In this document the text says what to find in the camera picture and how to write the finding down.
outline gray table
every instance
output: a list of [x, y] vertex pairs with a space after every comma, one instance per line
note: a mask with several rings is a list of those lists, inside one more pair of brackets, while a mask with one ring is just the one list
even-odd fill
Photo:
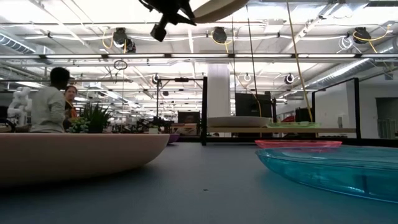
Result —
[[0, 223], [398, 223], [398, 205], [290, 182], [256, 149], [177, 143], [139, 170], [3, 192]]

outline blue plastic tray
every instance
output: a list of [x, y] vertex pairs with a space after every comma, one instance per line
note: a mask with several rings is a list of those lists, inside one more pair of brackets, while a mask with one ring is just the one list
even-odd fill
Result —
[[268, 169], [295, 182], [341, 194], [398, 203], [398, 149], [318, 149], [263, 149], [256, 154]]

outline white robot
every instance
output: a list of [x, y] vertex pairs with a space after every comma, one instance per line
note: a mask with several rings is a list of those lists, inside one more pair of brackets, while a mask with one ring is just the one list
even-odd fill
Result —
[[26, 124], [27, 113], [32, 110], [32, 100], [29, 99], [30, 88], [18, 87], [14, 92], [12, 102], [8, 107], [8, 117], [15, 118], [17, 116], [17, 126]]

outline white shirt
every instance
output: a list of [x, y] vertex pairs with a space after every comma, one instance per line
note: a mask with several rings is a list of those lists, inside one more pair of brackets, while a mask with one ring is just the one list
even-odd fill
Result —
[[64, 133], [65, 98], [55, 87], [39, 90], [32, 99], [31, 132]]

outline green plant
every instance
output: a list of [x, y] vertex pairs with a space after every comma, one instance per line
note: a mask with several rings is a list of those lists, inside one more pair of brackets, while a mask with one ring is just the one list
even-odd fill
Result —
[[108, 108], [103, 109], [98, 103], [93, 106], [87, 104], [80, 118], [72, 121], [71, 133], [102, 133], [108, 125], [111, 113]]
[[90, 122], [86, 118], [79, 117], [71, 121], [71, 126], [67, 129], [68, 133], [87, 133]]

